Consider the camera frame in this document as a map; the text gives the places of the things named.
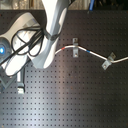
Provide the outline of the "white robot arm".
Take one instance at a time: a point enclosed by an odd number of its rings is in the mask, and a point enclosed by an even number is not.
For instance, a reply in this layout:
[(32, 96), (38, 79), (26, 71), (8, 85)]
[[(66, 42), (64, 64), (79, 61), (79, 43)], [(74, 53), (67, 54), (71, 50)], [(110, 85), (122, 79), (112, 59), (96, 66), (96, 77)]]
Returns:
[(43, 28), (30, 13), (20, 13), (9, 29), (0, 35), (0, 68), (17, 79), (17, 92), (25, 93), (24, 67), (32, 62), (37, 69), (47, 68), (55, 56), (69, 0), (42, 0), (46, 13)]

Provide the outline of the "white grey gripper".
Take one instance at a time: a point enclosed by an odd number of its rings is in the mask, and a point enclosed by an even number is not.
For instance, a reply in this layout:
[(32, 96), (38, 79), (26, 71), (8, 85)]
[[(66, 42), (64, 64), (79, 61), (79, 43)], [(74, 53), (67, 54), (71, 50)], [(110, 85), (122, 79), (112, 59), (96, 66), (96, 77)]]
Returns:
[(0, 69), (0, 93), (13, 82), (8, 76), (15, 74), (18, 94), (25, 93), (24, 70), (21, 69), (39, 55), (42, 42), (43, 30), (31, 13), (18, 14), (12, 20), (8, 30), (0, 35), (0, 66), (4, 69)]

